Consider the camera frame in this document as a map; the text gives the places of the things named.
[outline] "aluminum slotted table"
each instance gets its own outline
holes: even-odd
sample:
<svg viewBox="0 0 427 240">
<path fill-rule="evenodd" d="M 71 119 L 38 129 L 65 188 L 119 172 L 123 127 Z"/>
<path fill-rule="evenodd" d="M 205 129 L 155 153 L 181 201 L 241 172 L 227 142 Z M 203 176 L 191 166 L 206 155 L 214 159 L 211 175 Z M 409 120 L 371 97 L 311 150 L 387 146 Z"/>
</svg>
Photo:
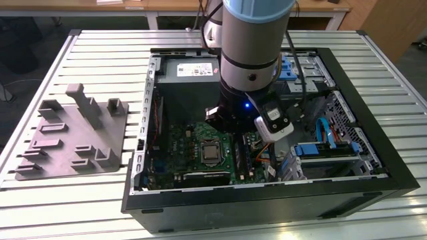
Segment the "aluminum slotted table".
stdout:
<svg viewBox="0 0 427 240">
<path fill-rule="evenodd" d="M 199 32 L 183 30 L 74 31 L 0 156 L 0 239 L 139 239 L 154 237 L 122 214 L 131 151 L 137 146 L 151 48 L 198 48 Z M 427 103 L 369 36 L 354 31 L 293 31 L 298 48 L 331 48 L 421 188 L 347 218 L 175 232 L 186 239 L 389 239 L 427 235 Z M 17 181 L 41 117 L 42 100 L 73 103 L 67 84 L 83 83 L 98 103 L 130 102 L 122 164 L 115 173 Z"/>
</svg>

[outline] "orange wire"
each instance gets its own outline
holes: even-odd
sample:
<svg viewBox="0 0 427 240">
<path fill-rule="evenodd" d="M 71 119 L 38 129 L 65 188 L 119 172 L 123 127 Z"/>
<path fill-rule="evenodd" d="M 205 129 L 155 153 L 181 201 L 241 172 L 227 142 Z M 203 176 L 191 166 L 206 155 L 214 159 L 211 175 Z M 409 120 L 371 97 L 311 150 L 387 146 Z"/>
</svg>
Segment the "orange wire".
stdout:
<svg viewBox="0 0 427 240">
<path fill-rule="evenodd" d="M 267 145 L 262 148 L 262 150 L 255 158 L 257 162 L 269 162 L 270 163 L 270 160 L 267 158 L 261 158 L 261 156 L 262 156 L 263 152 L 266 151 L 266 149 L 269 148 L 269 146 L 270 146 L 270 143 L 267 143 Z"/>
<path fill-rule="evenodd" d="M 270 163 L 270 160 L 267 158 L 259 158 L 259 159 L 257 159 L 257 162 Z"/>
<path fill-rule="evenodd" d="M 330 129 L 333 131 L 335 141 L 342 140 L 342 138 L 341 138 L 339 134 L 337 133 L 335 129 L 333 127 L 330 127 Z"/>
<path fill-rule="evenodd" d="M 262 156 L 263 152 L 266 151 L 266 149 L 269 148 L 269 146 L 270 146 L 270 143 L 267 143 L 267 145 L 263 147 L 263 149 L 261 150 L 261 152 L 259 152 L 259 154 L 258 154 L 255 159 L 261 158 L 261 156 Z"/>
</svg>

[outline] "sticker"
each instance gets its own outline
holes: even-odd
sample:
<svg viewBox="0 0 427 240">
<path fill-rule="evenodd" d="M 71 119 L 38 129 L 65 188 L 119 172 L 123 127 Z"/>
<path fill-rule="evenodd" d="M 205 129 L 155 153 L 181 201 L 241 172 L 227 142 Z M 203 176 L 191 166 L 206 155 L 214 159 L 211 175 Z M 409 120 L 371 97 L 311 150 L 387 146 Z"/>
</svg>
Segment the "sticker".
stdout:
<svg viewBox="0 0 427 240">
<path fill-rule="evenodd" d="M 271 121 L 277 120 L 278 118 L 281 118 L 281 112 L 279 109 L 275 108 L 274 110 L 267 112 L 269 118 Z"/>
<path fill-rule="evenodd" d="M 145 10 L 143 6 L 126 6 L 125 7 L 126 10 Z"/>
<path fill-rule="evenodd" d="M 213 63 L 182 63 L 177 66 L 178 77 L 214 76 Z"/>
<path fill-rule="evenodd" d="M 274 169 L 274 167 L 271 165 L 269 166 L 267 171 L 274 177 L 277 176 L 277 170 Z"/>
</svg>

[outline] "white table leg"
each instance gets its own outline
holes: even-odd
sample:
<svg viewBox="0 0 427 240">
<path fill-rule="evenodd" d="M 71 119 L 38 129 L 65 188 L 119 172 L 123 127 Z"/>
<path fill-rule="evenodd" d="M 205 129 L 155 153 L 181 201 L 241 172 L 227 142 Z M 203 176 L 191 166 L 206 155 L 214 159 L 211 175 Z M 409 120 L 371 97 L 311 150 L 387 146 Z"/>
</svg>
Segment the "white table leg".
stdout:
<svg viewBox="0 0 427 240">
<path fill-rule="evenodd" d="M 147 20 L 149 20 L 150 30 L 159 30 L 158 16 L 159 16 L 159 13 L 157 11 L 147 11 Z"/>
<path fill-rule="evenodd" d="M 346 12 L 345 11 L 339 11 L 334 14 L 334 17 L 331 18 L 331 20 L 329 21 L 326 30 L 327 31 L 337 31 L 342 25 L 343 19 L 346 16 Z"/>
</svg>

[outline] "power supply label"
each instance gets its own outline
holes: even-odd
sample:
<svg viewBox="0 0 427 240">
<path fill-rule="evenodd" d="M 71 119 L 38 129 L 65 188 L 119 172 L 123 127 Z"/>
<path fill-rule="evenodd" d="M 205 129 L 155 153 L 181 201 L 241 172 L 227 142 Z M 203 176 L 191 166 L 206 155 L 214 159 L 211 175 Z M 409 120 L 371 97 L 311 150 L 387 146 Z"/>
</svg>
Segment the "power supply label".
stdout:
<svg viewBox="0 0 427 240">
<path fill-rule="evenodd" d="M 182 63 L 177 69 L 178 77 L 214 76 L 213 63 Z"/>
</svg>

